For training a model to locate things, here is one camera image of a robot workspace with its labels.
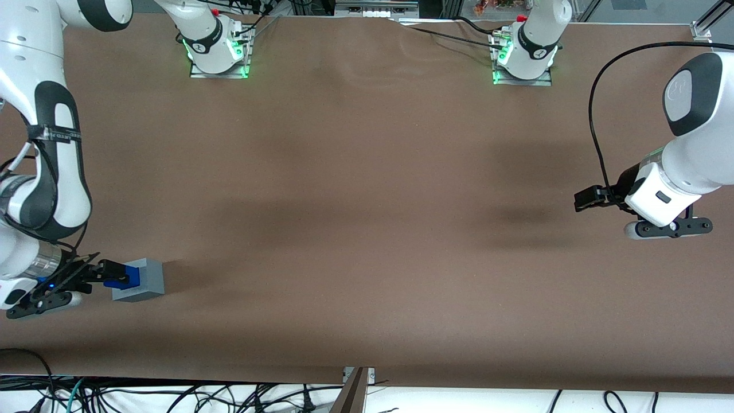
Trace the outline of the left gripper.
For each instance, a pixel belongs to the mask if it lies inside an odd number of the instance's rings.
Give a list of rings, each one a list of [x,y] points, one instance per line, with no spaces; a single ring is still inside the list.
[[[701,177],[688,167],[663,162],[637,163],[624,170],[617,188],[634,212],[665,227],[701,198]],[[616,206],[613,186],[592,185],[575,194],[576,212]]]

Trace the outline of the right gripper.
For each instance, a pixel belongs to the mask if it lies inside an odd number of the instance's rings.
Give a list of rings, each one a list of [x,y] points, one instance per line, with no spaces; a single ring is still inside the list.
[[[2,309],[66,309],[81,303],[91,283],[129,286],[126,265],[88,262],[2,262]]]

